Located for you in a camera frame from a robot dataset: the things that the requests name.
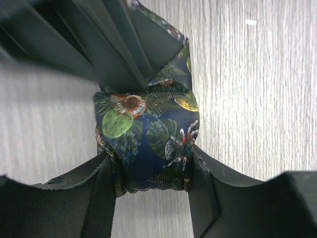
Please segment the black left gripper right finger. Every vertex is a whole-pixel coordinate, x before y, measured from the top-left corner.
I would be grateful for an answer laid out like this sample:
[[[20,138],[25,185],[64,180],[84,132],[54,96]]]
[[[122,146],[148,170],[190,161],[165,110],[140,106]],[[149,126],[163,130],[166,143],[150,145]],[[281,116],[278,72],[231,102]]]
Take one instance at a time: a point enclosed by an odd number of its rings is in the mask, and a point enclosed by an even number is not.
[[[314,238],[317,174],[286,171],[261,181],[195,146],[188,194],[196,238]]]

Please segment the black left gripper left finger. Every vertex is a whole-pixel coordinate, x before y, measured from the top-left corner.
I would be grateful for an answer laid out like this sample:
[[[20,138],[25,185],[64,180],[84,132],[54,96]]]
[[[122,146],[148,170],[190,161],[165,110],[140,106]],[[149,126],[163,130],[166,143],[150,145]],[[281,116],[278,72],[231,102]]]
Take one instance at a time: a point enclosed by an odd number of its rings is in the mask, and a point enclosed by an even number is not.
[[[102,152],[44,184],[0,178],[2,238],[109,238],[115,195]]]

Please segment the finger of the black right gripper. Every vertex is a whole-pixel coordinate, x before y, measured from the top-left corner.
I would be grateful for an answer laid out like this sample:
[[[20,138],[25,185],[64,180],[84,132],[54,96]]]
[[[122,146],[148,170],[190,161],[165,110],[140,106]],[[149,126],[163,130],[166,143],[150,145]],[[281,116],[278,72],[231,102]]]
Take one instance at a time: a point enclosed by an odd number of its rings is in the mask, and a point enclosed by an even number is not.
[[[46,66],[118,91],[145,78],[100,0],[3,0],[0,59]]]
[[[105,0],[104,5],[145,86],[180,52],[185,36],[138,0]]]

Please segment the dark floral patterned tie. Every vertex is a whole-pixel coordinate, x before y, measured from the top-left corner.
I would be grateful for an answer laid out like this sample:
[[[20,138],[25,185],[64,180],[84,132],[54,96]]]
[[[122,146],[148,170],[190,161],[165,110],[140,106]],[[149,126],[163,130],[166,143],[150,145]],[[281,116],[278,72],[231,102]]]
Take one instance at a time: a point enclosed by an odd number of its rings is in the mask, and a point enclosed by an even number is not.
[[[111,160],[117,197],[150,189],[189,191],[200,126],[189,41],[139,1],[132,2],[131,10],[180,47],[145,92],[119,94],[102,87],[94,95],[97,149]]]

